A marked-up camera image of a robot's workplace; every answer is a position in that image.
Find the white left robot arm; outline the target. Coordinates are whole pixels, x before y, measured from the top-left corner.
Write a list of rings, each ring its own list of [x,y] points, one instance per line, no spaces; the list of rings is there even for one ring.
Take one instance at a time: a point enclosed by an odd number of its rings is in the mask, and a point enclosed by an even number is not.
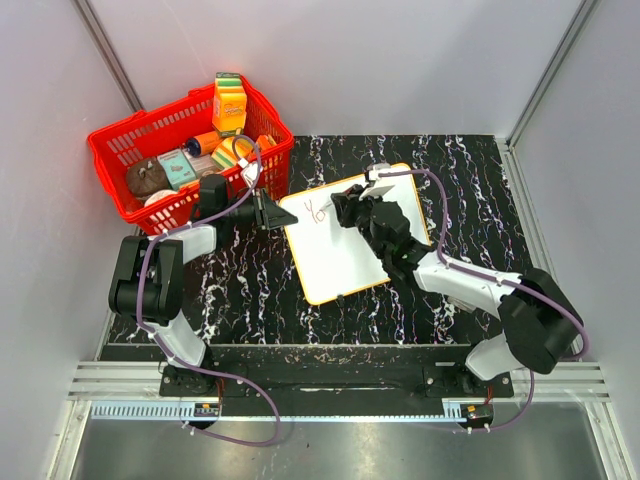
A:
[[[209,175],[200,181],[199,201],[187,224],[153,237],[125,237],[108,295],[110,309],[135,320],[168,363],[184,369],[182,384],[199,396],[214,389],[217,373],[207,345],[182,311],[184,266],[219,249],[237,223],[275,230],[298,222],[262,188],[249,188],[236,200],[229,191],[225,177]]]

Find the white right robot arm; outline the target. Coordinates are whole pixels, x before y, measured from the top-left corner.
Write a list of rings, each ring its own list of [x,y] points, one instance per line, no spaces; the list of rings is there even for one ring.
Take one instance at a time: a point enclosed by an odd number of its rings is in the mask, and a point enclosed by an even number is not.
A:
[[[338,224],[359,232],[394,284],[451,297],[500,320],[501,333],[479,342],[456,369],[463,394],[476,396],[511,370],[551,373],[583,332],[576,310],[546,271],[496,272],[446,256],[411,234],[398,203],[371,196],[361,185],[330,201]]]

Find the yellow framed whiteboard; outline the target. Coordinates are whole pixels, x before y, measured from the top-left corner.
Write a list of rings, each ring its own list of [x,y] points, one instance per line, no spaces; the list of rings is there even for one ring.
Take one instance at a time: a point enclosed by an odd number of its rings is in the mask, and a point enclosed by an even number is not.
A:
[[[321,305],[391,279],[413,286],[413,275],[433,251],[413,173],[406,164],[391,165],[394,187],[373,210],[372,234],[342,228],[335,209],[319,208],[354,184],[366,186],[364,174],[289,195],[280,206],[298,217],[285,233],[305,298]]]

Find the red capped whiteboard marker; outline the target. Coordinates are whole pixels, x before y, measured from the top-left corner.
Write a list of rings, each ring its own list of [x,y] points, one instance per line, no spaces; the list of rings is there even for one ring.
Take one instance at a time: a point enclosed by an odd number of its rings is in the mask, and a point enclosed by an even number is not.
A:
[[[319,211],[323,211],[326,212],[327,210],[334,208],[335,205],[333,202],[326,202],[325,204],[323,204],[320,208]]]

